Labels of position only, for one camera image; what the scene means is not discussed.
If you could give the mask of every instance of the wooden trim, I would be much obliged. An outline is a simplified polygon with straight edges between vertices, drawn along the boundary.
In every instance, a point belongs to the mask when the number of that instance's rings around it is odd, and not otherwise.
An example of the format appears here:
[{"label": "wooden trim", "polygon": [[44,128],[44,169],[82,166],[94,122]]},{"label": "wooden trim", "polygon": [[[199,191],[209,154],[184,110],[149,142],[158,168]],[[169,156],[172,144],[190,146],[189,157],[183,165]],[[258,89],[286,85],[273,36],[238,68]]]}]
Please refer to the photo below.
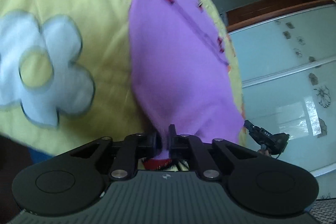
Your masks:
[{"label": "wooden trim", "polygon": [[284,9],[281,9],[275,12],[271,12],[268,14],[254,17],[254,18],[230,25],[226,29],[227,29],[227,32],[233,32],[233,31],[236,31],[236,30],[245,28],[247,26],[251,26],[251,25],[272,19],[272,18],[288,15],[294,12],[298,12],[298,11],[302,11],[302,10],[306,10],[309,8],[318,7],[322,5],[327,5],[327,4],[336,4],[336,2],[334,0],[316,0],[312,2],[307,2],[307,3],[295,5],[295,6],[284,8]]},{"label": "wooden trim", "polygon": [[301,0],[260,0],[226,12],[228,25],[234,25],[251,18],[299,4],[302,4]]}]

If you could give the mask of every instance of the round pad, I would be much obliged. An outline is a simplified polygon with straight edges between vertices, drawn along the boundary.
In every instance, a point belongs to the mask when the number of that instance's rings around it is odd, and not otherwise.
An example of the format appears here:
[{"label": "round pad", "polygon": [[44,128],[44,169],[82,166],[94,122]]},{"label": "round pad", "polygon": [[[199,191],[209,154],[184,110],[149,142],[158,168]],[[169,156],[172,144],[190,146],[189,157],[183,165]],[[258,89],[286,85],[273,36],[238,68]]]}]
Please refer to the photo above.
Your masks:
[{"label": "round pad", "polygon": [[45,193],[56,194],[69,190],[75,184],[75,177],[65,171],[50,171],[40,175],[36,186]]},{"label": "round pad", "polygon": [[228,179],[228,190],[239,204],[269,216],[303,212],[317,197],[319,186],[306,170],[280,160],[244,160]]},{"label": "round pad", "polygon": [[100,173],[87,160],[55,157],[21,171],[13,180],[12,192],[27,211],[61,216],[92,205],[104,186]]}]

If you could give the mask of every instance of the yellow flower center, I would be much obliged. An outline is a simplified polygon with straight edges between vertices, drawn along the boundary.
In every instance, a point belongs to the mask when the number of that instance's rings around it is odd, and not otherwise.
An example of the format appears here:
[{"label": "yellow flower center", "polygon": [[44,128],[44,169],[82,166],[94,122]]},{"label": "yellow flower center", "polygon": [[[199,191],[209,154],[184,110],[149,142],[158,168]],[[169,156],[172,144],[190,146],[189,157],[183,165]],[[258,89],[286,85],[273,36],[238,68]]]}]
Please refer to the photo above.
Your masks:
[{"label": "yellow flower center", "polygon": [[52,75],[53,66],[46,51],[34,49],[24,54],[20,63],[20,76],[26,86],[43,86]]}]

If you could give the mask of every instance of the black device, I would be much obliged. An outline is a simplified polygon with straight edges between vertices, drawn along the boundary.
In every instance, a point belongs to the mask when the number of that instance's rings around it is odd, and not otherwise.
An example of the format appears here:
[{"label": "black device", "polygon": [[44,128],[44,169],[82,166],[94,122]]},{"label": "black device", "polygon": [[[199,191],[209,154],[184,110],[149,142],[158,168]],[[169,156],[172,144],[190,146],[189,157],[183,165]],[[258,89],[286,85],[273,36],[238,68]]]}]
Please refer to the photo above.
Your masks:
[{"label": "black device", "polygon": [[249,131],[253,140],[262,148],[264,146],[272,155],[280,155],[288,144],[289,134],[271,134],[266,129],[255,126],[249,120],[245,120],[244,127]]},{"label": "black device", "polygon": [[138,170],[162,148],[157,133],[102,137],[32,165],[12,184],[22,209],[10,224],[314,224],[319,191],[306,170],[223,139],[169,128],[172,159],[189,171]]}]

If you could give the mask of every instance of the gray ribbed surface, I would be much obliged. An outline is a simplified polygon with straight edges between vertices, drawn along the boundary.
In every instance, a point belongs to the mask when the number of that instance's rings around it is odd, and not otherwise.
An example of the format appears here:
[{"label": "gray ribbed surface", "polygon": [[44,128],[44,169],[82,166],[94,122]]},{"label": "gray ribbed surface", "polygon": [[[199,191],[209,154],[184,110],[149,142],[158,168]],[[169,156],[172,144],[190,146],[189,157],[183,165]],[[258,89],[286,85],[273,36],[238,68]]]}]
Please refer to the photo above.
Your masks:
[{"label": "gray ribbed surface", "polygon": [[194,172],[138,171],[126,182],[114,182],[92,207],[70,216],[39,217],[22,212],[11,224],[317,224],[308,215],[265,219],[235,205],[217,183]]},{"label": "gray ribbed surface", "polygon": [[336,223],[336,199],[316,201],[309,213],[321,224]]}]

